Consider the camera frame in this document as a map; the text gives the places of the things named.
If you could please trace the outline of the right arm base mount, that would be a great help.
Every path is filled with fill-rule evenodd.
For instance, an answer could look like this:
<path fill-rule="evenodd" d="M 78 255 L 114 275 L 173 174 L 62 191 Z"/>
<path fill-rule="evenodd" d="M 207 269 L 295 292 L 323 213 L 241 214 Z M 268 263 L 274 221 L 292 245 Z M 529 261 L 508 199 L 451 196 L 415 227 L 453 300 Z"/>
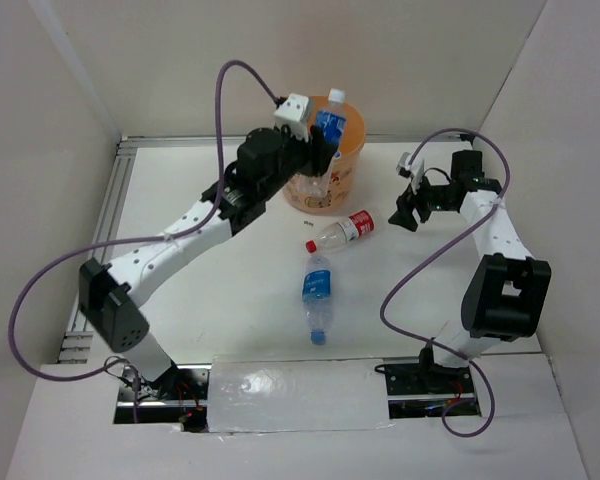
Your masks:
<path fill-rule="evenodd" d="M 426 371 L 417 361 L 382 363 L 374 372 L 384 378 L 389 418 L 415 419 L 440 417 L 453 407 L 449 416 L 478 416 L 481 413 L 474 382 L 468 368 Z"/>

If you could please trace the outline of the blue-label bottle white cap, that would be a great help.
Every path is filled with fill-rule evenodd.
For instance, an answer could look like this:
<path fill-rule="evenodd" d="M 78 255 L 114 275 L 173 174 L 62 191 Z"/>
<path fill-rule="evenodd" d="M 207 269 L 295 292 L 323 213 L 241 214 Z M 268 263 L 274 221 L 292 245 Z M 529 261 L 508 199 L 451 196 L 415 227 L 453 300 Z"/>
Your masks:
<path fill-rule="evenodd" d="M 347 122 L 345 99 L 346 93 L 343 90 L 332 88 L 327 103 L 316 114 L 315 125 L 321 128 L 325 141 L 336 148 L 327 164 L 326 172 L 312 180 L 312 194 L 317 197 L 327 195 L 333 164 L 339 156 L 339 145 Z"/>

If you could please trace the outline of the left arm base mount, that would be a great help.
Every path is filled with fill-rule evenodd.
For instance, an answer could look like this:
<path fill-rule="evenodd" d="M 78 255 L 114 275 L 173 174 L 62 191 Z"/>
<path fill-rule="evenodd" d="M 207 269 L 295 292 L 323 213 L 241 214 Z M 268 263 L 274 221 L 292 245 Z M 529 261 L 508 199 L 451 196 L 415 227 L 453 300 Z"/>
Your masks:
<path fill-rule="evenodd" d="M 173 393 L 159 394 L 145 381 L 134 389 L 134 374 L 129 367 L 110 373 L 117 380 L 113 423 L 172 424 L 183 432 L 207 433 L 207 403 L 210 364 L 179 366 L 184 382 Z"/>

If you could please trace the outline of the red-label clear bottle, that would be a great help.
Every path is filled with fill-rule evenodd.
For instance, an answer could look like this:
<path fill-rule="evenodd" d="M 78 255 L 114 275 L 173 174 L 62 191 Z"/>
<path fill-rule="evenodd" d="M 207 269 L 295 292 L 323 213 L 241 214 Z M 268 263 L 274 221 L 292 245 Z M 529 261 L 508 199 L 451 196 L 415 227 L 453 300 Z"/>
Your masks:
<path fill-rule="evenodd" d="M 309 254 L 330 254 L 352 242 L 364 240 L 375 233 L 380 223 L 375 209 L 367 208 L 330 223 L 314 238 L 305 242 Z"/>

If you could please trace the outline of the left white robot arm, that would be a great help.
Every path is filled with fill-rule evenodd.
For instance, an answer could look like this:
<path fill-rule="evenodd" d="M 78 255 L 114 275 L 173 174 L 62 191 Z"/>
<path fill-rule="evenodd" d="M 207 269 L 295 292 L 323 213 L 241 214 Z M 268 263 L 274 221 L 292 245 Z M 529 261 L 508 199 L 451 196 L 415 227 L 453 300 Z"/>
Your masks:
<path fill-rule="evenodd" d="M 141 376 L 156 399 L 174 396 L 187 379 L 150 331 L 140 308 L 169 278 L 205 251 L 237 235 L 266 211 L 266 203 L 296 174 L 321 176 L 336 147 L 313 126 L 306 140 L 289 128 L 251 131 L 237 158 L 156 242 L 79 270 L 78 306 L 109 349 Z"/>

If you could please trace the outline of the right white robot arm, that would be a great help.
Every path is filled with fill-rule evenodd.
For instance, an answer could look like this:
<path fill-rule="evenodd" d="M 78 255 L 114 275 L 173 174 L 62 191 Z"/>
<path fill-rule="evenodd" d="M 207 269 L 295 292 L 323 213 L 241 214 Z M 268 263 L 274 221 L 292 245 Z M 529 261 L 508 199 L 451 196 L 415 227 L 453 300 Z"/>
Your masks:
<path fill-rule="evenodd" d="M 452 154 L 443 185 L 425 176 L 424 160 L 402 155 L 398 174 L 409 181 L 389 223 L 415 232 L 436 212 L 457 212 L 470 226 L 480 262 L 460 307 L 460 320 L 447 323 L 434 338 L 429 359 L 416 369 L 428 392 L 440 391 L 460 369 L 486 350 L 535 334 L 551 279 L 548 262 L 534 258 L 520 240 L 506 209 L 503 187 L 485 176 L 482 154 Z"/>

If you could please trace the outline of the blue-label bottle blue cap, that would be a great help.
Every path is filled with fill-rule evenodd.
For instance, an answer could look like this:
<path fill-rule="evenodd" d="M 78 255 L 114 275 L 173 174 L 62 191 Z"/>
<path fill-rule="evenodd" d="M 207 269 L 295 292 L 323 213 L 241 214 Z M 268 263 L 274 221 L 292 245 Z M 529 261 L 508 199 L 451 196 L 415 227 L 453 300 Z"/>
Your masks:
<path fill-rule="evenodd" d="M 301 300 L 311 343 L 323 346 L 333 321 L 332 269 L 326 257 L 312 255 L 303 278 Z"/>

